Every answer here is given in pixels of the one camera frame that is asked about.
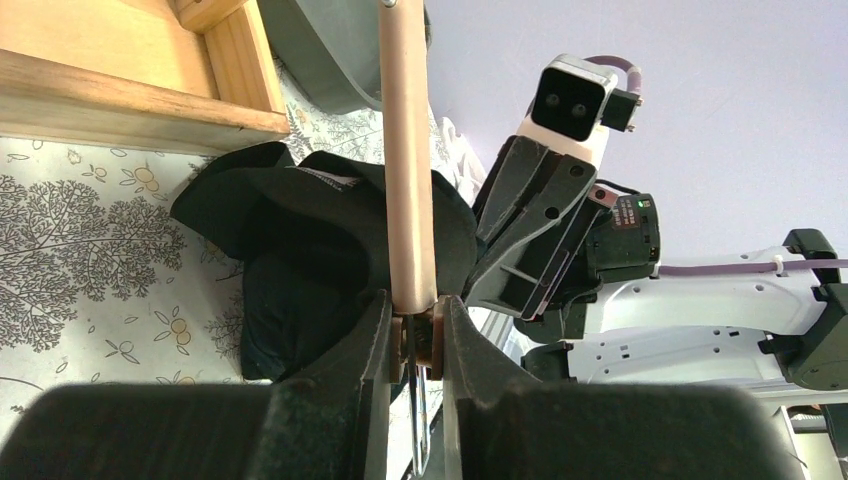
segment table surface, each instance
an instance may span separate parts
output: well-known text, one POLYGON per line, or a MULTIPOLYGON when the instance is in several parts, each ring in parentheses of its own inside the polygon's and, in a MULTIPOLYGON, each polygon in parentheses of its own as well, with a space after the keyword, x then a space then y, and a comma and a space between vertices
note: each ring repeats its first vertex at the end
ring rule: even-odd
MULTIPOLYGON (((280 76, 298 161, 383 162, 378 112, 325 114, 280 76)), ((453 181, 430 119, 432 167, 453 181)), ((168 215, 210 160, 0 138, 0 445, 57 385, 244 382, 241 265, 168 215)), ((407 402, 391 410, 389 478, 411 455, 407 402)))

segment label sticker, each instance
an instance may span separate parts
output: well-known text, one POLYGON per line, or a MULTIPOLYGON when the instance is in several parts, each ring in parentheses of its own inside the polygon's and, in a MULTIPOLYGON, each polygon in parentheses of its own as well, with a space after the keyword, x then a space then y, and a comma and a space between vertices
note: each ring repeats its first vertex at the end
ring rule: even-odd
POLYGON ((633 202, 629 198, 620 198, 612 207, 613 230, 624 230, 627 228, 638 228, 642 225, 642 219, 636 212, 633 202))
POLYGON ((313 177, 318 178, 322 182, 326 183, 327 185, 335 188, 336 190, 338 190, 340 192, 344 192, 345 190, 350 189, 351 187, 353 187, 354 185, 356 185, 357 183, 362 181, 361 178, 342 177, 340 175, 333 175, 332 173, 322 172, 321 170, 314 170, 312 168, 306 168, 306 167, 286 167, 286 168, 296 168, 297 170, 300 170, 301 172, 308 173, 308 174, 312 175, 313 177))

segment gray container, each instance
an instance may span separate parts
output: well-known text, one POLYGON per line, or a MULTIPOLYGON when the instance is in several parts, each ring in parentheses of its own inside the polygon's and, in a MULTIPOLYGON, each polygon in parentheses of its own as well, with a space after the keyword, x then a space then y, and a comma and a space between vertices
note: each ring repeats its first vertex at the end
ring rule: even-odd
POLYGON ((376 0, 258 3, 271 49, 315 106, 334 114, 382 108, 376 0))

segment wooden drawer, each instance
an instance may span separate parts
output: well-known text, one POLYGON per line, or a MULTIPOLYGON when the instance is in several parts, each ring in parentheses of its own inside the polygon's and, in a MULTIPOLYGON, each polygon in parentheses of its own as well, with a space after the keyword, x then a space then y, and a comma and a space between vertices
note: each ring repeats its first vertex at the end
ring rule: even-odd
POLYGON ((0 135, 215 155, 288 133, 256 0, 0 0, 0 135))

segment white wall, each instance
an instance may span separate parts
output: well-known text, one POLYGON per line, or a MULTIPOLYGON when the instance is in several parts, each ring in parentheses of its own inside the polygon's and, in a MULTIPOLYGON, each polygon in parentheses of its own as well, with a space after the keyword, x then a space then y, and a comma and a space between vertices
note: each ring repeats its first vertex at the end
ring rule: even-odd
POLYGON ((644 69, 602 176, 653 193, 664 258, 821 229, 848 257, 845 0, 427 0, 431 103, 491 165, 561 52, 644 69))

